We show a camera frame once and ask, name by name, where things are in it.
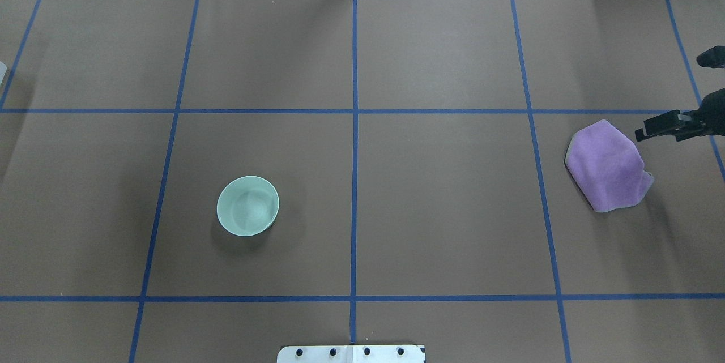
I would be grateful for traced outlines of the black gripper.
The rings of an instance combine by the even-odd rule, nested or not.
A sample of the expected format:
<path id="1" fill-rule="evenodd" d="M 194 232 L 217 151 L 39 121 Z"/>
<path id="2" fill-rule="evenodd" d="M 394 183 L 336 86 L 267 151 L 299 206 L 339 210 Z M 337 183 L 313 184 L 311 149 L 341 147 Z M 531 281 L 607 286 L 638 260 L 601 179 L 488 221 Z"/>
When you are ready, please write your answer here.
<path id="1" fill-rule="evenodd" d="M 665 112 L 645 120 L 643 128 L 635 131 L 638 142 L 666 135 L 678 142 L 694 136 L 724 136 L 724 89 L 705 96 L 696 110 Z"/>

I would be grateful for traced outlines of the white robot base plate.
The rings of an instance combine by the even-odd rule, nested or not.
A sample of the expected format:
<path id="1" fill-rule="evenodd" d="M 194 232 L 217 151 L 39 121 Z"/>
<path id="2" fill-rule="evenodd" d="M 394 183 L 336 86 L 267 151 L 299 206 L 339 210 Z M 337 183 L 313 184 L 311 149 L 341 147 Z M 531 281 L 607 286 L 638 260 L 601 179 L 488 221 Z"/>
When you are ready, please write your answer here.
<path id="1" fill-rule="evenodd" d="M 426 362 L 423 345 L 290 345 L 277 362 Z"/>

